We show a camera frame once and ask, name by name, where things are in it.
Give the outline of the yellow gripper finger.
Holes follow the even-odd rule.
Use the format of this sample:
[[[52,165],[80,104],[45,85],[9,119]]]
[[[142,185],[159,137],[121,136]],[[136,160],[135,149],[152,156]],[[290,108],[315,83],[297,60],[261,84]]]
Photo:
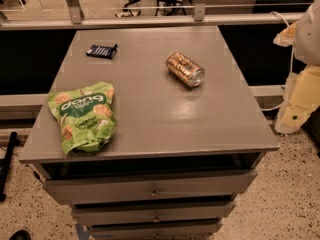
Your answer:
[[[292,134],[320,106],[320,67],[307,65],[299,74],[290,73],[283,99],[274,128],[280,134]]]
[[[297,26],[297,22],[290,24],[287,28],[276,35],[276,37],[273,39],[273,43],[282,47],[293,45]]]

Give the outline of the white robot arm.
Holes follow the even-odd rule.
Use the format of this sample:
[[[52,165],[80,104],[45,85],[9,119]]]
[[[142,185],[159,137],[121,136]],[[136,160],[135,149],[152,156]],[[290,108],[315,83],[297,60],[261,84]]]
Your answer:
[[[274,42],[292,39],[294,57],[306,67],[290,73],[274,128],[281,134],[298,131],[320,106],[320,0],[315,0],[296,24],[280,32]]]

